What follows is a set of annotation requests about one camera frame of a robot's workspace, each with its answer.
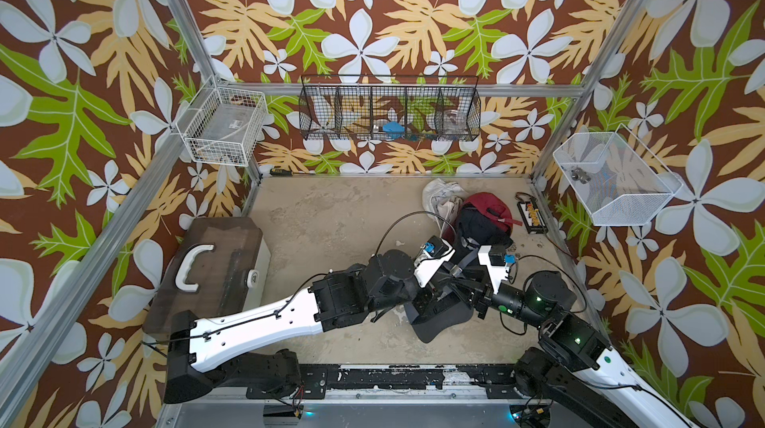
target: power strip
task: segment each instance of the power strip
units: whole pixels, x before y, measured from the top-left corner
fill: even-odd
[[[547,234],[547,226],[541,220],[539,208],[531,200],[529,202],[518,202],[518,211],[521,213],[523,225],[529,234]]]

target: white plastic bag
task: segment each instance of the white plastic bag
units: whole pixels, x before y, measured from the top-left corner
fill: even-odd
[[[453,223],[462,207],[463,199],[467,196],[468,193],[459,184],[445,183],[441,179],[435,179],[422,190],[422,207],[426,211],[434,212]],[[440,234],[443,234],[446,224],[432,215],[428,215],[428,217],[438,224]]]

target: black wire basket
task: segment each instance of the black wire basket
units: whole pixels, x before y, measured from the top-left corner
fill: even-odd
[[[367,77],[374,75],[359,75],[358,79]],[[303,139],[472,141],[478,137],[481,99],[477,77],[452,79],[454,84],[442,84],[444,79],[436,76],[399,75],[399,80],[380,84],[343,84],[339,78],[301,77]]]

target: brown box lid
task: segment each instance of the brown box lid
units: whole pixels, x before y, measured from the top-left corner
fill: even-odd
[[[247,297],[247,274],[255,267],[263,232],[249,217],[196,218],[191,223],[162,283],[143,330],[157,339],[170,335],[172,316],[191,310],[199,318],[241,312]],[[186,283],[199,284],[195,293],[175,286],[175,276],[186,254],[200,244],[215,245],[196,255]]]

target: concrete floor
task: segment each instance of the concrete floor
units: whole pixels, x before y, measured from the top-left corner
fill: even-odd
[[[272,253],[262,303],[290,296],[314,273],[344,270],[354,263],[366,264],[391,223],[406,213],[422,210],[422,189],[431,180],[419,177],[265,178],[251,213]],[[520,220],[514,196],[518,191],[529,191],[528,179],[454,180],[470,194],[496,194],[510,207],[513,217]],[[435,222],[426,215],[411,216],[388,234],[380,253],[397,248],[414,256],[420,245],[436,232]],[[560,264],[554,247],[544,235],[529,235],[523,227],[516,226],[512,239],[519,255],[534,253]],[[550,269],[550,266],[535,258],[522,261],[513,285],[521,287],[529,273],[542,269]],[[513,330],[522,329],[522,324],[515,319],[505,317],[505,323]],[[536,346],[536,339],[534,328],[523,337],[507,332],[500,325],[499,313],[489,310],[486,319],[480,320],[473,314],[468,322],[447,328],[433,342],[424,344],[409,326],[404,309],[397,308],[374,324],[367,319],[356,326],[318,336],[292,338],[260,351],[274,353],[289,348],[298,354],[302,363],[512,363],[528,347]]]

